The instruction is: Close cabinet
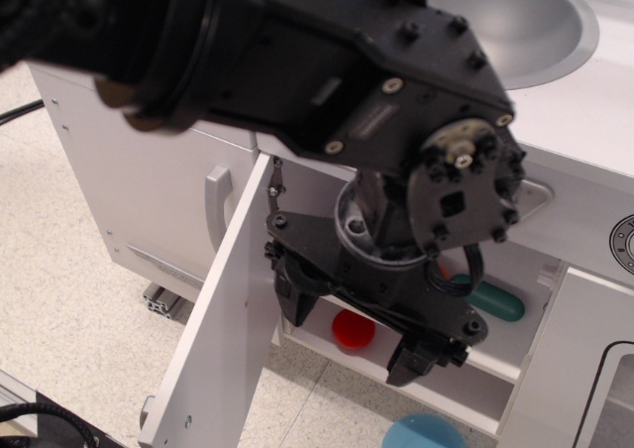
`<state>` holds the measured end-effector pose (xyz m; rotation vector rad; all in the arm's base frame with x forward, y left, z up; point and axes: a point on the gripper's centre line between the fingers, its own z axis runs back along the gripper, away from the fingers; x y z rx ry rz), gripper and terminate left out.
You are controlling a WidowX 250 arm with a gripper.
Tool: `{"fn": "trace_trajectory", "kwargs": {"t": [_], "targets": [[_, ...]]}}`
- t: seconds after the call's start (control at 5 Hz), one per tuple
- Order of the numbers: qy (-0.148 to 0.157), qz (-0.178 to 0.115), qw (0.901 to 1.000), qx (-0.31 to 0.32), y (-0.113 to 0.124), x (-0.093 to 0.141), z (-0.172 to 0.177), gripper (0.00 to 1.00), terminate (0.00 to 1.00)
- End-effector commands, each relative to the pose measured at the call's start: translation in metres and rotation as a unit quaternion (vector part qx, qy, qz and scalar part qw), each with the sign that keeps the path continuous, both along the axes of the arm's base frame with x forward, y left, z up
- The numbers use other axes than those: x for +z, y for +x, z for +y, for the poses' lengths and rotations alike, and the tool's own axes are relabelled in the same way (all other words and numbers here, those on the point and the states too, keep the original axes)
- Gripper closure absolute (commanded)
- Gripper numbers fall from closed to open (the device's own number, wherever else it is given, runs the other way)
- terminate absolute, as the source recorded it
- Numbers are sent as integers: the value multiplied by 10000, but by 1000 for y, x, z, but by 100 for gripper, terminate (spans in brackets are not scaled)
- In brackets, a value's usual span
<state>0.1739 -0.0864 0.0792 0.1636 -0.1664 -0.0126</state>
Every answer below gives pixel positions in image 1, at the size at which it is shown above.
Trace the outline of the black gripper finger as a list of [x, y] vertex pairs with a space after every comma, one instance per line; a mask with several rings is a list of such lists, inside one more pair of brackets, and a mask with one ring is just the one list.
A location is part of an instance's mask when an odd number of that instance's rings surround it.
[[277, 272], [274, 289], [283, 316], [295, 327], [301, 327], [313, 310], [320, 294], [319, 283], [308, 276], [297, 280]]
[[405, 387], [429, 375], [435, 367], [461, 367], [469, 350], [470, 346], [462, 341], [439, 333], [405, 334], [389, 359], [385, 382], [389, 386]]

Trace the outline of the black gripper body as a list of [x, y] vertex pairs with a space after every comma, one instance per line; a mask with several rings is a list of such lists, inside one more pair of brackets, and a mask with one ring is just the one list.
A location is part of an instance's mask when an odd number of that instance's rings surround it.
[[440, 270], [439, 258], [452, 234], [435, 223], [432, 240], [419, 246], [413, 237], [377, 244], [357, 200], [357, 187], [343, 187], [329, 217], [272, 211], [265, 254], [277, 272], [319, 283], [320, 298], [334, 296], [397, 332], [422, 336], [439, 333], [470, 349], [488, 334], [483, 318], [467, 302], [483, 277], [483, 258], [476, 242], [461, 244], [469, 276], [452, 281]]

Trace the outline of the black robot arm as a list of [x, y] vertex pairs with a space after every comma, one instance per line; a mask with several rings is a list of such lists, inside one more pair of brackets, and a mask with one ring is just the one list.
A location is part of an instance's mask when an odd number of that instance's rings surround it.
[[487, 326], [479, 246], [517, 223], [514, 109], [463, 17], [427, 0], [1, 0], [1, 65], [93, 76], [140, 131], [204, 120], [351, 167], [330, 218], [272, 210], [283, 315], [336, 296], [397, 331], [388, 382], [459, 366]]

